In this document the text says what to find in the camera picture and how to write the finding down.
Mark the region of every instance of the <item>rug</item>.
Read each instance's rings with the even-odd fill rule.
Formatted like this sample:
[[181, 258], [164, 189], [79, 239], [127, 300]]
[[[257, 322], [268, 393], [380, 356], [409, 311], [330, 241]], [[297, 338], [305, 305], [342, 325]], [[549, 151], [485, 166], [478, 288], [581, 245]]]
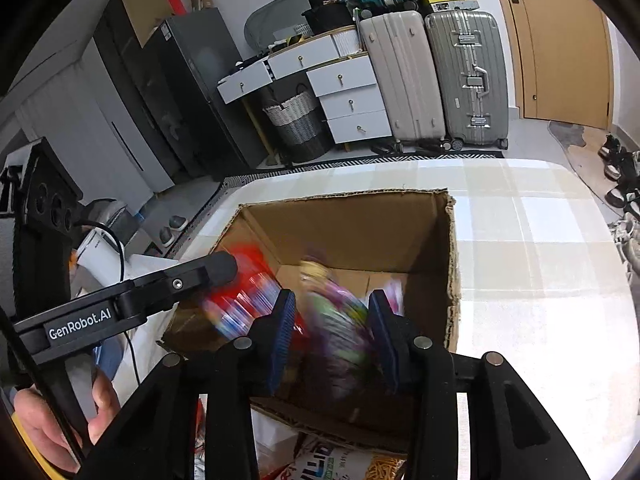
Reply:
[[580, 179], [607, 206], [617, 214], [622, 214], [604, 200], [605, 195], [616, 186], [616, 183], [604, 175], [604, 162], [598, 151], [607, 140], [606, 130], [579, 124], [559, 123], [551, 121], [549, 132], [562, 144], [562, 148]]
[[415, 153], [400, 153], [398, 155], [372, 155], [361, 156], [357, 158], [344, 158], [341, 160], [332, 160], [328, 162], [312, 162], [296, 166], [290, 170], [283, 168], [281, 170], [257, 170], [256, 173], [228, 176], [218, 187], [209, 201], [202, 207], [199, 213], [193, 218], [188, 227], [180, 234], [178, 240], [173, 244], [171, 250], [166, 254], [166, 258], [173, 258], [180, 251], [180, 248], [191, 240], [191, 234], [198, 228], [200, 223], [206, 219], [213, 207], [222, 198], [225, 192], [238, 187], [246, 186], [255, 180], [263, 178], [271, 178], [272, 176], [281, 176], [292, 173], [303, 173], [304, 171], [330, 170], [331, 168], [346, 168], [349, 166], [360, 166], [362, 164], [380, 164], [383, 162], [411, 162], [414, 160], [429, 160], [441, 158], [504, 158], [500, 150], [466, 150], [463, 152], [445, 152], [441, 155], [428, 156], [416, 155]]

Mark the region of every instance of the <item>screw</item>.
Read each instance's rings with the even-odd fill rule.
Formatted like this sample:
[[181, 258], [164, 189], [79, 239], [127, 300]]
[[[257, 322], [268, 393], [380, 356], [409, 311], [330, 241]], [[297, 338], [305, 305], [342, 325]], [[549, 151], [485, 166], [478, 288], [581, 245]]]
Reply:
[[414, 345], [416, 345], [418, 348], [426, 350], [427, 348], [431, 348], [433, 346], [433, 341], [428, 337], [421, 335], [414, 339]]
[[239, 337], [238, 339], [236, 339], [234, 341], [234, 346], [238, 349], [238, 350], [246, 350], [247, 348], [249, 348], [254, 342], [251, 341], [251, 339], [249, 339], [248, 337]]
[[178, 354], [167, 354], [162, 358], [162, 366], [167, 368], [173, 368], [175, 365], [180, 364], [182, 358]]
[[504, 362], [504, 357], [498, 352], [489, 352], [486, 355], [486, 361], [493, 366], [500, 366]]

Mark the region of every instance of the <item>drawer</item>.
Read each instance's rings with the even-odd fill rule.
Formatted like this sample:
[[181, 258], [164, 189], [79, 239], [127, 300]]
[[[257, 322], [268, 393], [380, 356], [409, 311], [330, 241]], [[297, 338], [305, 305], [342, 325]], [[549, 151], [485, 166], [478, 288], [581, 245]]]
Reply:
[[325, 95], [320, 98], [320, 102], [327, 119], [368, 114], [385, 109], [378, 85], [363, 86]]
[[229, 104], [272, 82], [267, 65], [261, 60], [229, 76], [229, 79], [218, 86], [218, 92], [225, 104]]
[[390, 137], [391, 126], [386, 118], [386, 112], [358, 114], [328, 121], [329, 129], [336, 143], [351, 142], [352, 140], [377, 139]]
[[323, 66], [307, 72], [306, 75], [318, 97], [351, 88], [378, 84], [369, 56], [360, 56]]
[[310, 40], [269, 58], [276, 79], [338, 59], [338, 49], [331, 36]]

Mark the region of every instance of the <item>black and white rug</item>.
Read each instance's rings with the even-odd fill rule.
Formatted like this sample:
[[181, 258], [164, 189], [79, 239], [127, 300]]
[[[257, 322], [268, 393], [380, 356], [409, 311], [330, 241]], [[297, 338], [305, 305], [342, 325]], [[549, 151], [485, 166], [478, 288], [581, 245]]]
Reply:
[[194, 231], [203, 221], [211, 216], [213, 208], [215, 208], [218, 201], [228, 190], [237, 189], [239, 187], [246, 186], [247, 184], [250, 184], [255, 180], [271, 178], [272, 176], [281, 176], [292, 173], [304, 173], [305, 171], [330, 170], [332, 168], [346, 168], [348, 166], [361, 166], [363, 164], [381, 164], [383, 162], [412, 162], [414, 160], [429, 160], [432, 158], [504, 158], [504, 155], [499, 150], [466, 150], [464, 152], [446, 152], [435, 156], [416, 155], [415, 153], [403, 153], [399, 155], [385, 156], [373, 155], [362, 156], [358, 158], [331, 160], [328, 162], [313, 162], [311, 164], [295, 166], [291, 169], [282, 168], [280, 170], [257, 170], [256, 173], [228, 176], [218, 187], [213, 196], [202, 207], [199, 213], [193, 218], [184, 232], [182, 232], [180, 238], [176, 241], [176, 243], [173, 245], [171, 250], [169, 250], [165, 257], [173, 258], [185, 243], [191, 241]]

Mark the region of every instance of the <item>wooden door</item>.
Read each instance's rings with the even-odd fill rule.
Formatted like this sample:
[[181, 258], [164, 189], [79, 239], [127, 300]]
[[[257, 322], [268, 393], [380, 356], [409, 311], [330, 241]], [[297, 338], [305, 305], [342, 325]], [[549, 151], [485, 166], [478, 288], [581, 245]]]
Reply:
[[612, 62], [598, 6], [591, 0], [501, 2], [523, 116], [606, 129]]

